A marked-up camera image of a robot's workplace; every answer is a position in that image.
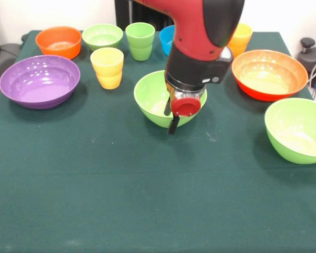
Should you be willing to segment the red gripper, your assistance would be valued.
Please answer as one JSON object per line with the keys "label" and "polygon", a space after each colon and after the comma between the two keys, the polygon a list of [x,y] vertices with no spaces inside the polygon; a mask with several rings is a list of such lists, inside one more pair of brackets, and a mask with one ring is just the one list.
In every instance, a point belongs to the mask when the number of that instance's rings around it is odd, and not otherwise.
{"label": "red gripper", "polygon": [[169,116],[171,111],[174,114],[167,130],[169,135],[173,135],[180,121],[179,116],[192,116],[197,114],[201,109],[201,101],[194,97],[174,99],[172,100],[171,105],[170,101],[171,97],[169,97],[166,102],[164,115]]}

